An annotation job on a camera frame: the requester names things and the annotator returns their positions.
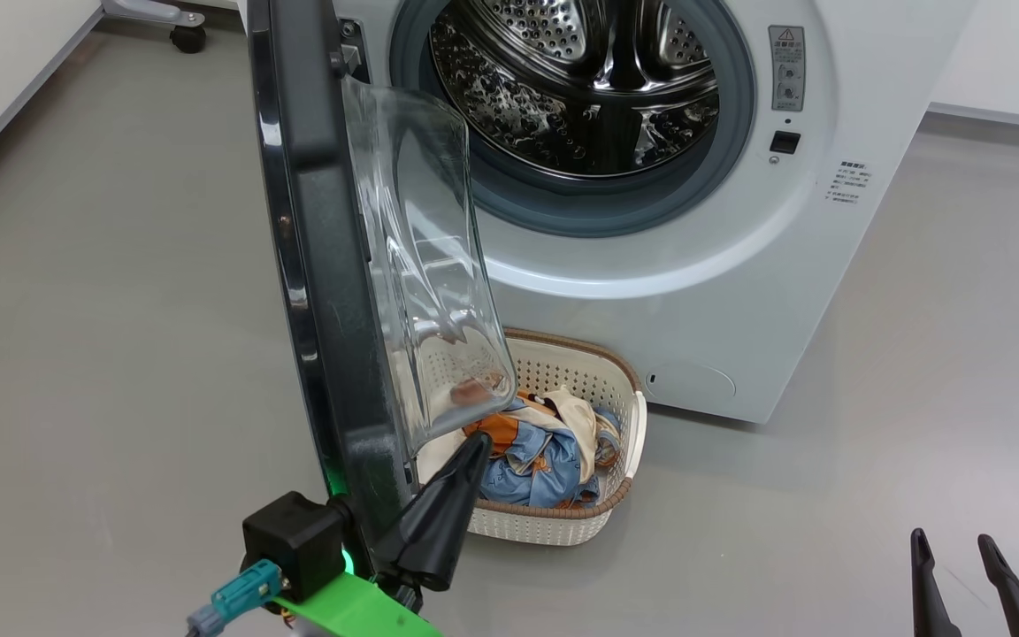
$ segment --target green bracket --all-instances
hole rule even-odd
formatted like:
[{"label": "green bracket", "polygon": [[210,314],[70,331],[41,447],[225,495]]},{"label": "green bracket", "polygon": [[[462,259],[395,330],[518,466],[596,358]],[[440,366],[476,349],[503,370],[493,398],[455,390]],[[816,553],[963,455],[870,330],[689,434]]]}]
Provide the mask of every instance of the green bracket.
[{"label": "green bracket", "polygon": [[442,637],[424,618],[409,612],[370,581],[341,573],[303,604],[275,597],[297,617],[335,637]]}]

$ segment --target gray rubber seal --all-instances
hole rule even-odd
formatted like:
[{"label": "gray rubber seal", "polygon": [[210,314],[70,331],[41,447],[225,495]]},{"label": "gray rubber seal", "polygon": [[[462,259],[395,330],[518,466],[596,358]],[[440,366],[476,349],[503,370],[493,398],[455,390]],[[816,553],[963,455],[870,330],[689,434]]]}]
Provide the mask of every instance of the gray rubber seal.
[{"label": "gray rubber seal", "polygon": [[[392,85],[442,94],[427,34],[448,0],[404,4],[392,32]],[[558,177],[471,135],[474,201],[511,223],[567,237],[615,237],[653,228],[718,189],[745,149],[756,90],[752,57],[720,0],[675,0],[710,56],[719,86],[718,123],[694,148],[654,169],[614,178]]]}]

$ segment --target front-loading washing machine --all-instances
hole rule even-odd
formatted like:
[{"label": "front-loading washing machine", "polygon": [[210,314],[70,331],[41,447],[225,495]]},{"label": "front-loading washing machine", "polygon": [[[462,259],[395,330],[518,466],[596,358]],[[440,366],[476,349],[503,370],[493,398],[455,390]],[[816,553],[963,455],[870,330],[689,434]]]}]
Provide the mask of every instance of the front-loading washing machine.
[{"label": "front-loading washing machine", "polygon": [[280,54],[462,113],[502,324],[619,352],[653,403],[761,423],[974,0],[332,4],[338,50]]}]

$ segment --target pile of laundry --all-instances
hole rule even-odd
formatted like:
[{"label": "pile of laundry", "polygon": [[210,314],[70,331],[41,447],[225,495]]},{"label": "pile of laundry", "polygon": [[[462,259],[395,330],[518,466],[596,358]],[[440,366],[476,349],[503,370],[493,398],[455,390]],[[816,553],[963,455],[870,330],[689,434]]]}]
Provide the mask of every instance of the pile of laundry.
[{"label": "pile of laundry", "polygon": [[464,428],[488,432],[490,465],[482,480],[486,499],[550,509],[591,507],[600,496],[597,469],[620,461],[620,421],[569,388],[519,392],[504,412]]}]

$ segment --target stainless steel drum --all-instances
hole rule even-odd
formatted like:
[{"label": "stainless steel drum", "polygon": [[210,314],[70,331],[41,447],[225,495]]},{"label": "stainless steel drum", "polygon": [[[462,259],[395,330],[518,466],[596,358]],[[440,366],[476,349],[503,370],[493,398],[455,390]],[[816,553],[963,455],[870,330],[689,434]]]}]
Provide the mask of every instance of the stainless steel drum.
[{"label": "stainless steel drum", "polygon": [[718,120],[710,57],[660,0],[452,0],[429,48],[469,124],[554,176],[650,169]]}]

